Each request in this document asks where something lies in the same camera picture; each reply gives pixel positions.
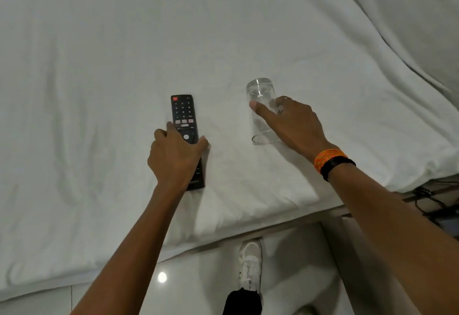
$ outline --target forearm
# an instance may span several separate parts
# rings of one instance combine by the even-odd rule
[[[459,243],[353,165],[337,166],[329,182],[418,309],[459,313]]]
[[[138,314],[185,189],[158,185],[152,199],[72,315]]]

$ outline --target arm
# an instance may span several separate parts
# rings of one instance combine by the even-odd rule
[[[188,144],[172,123],[155,131],[148,165],[158,185],[144,213],[95,279],[72,315],[138,314],[164,237],[207,140]]]
[[[310,106],[284,96],[276,103],[282,106],[280,115],[262,104],[250,107],[290,148],[310,162],[337,148]],[[331,170],[329,182],[419,311],[458,314],[459,243],[352,164]]]

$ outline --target black bracelet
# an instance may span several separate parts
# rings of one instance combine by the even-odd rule
[[[322,166],[322,168],[320,169],[320,174],[322,175],[324,180],[328,182],[328,174],[330,173],[330,171],[333,170],[339,164],[344,164],[344,163],[350,163],[356,166],[355,163],[351,159],[346,158],[345,156],[339,155],[327,161],[324,164],[324,166]]]

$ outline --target pant leg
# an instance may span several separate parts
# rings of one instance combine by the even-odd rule
[[[256,291],[241,288],[226,299],[223,315],[261,315],[261,298]]]

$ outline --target drinking glass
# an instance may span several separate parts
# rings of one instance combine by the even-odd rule
[[[264,104],[272,112],[279,114],[276,107],[276,92],[273,82],[268,78],[257,78],[252,80],[246,87],[247,99]],[[252,142],[254,144],[267,144],[278,142],[280,139],[267,123],[251,110],[252,115]]]

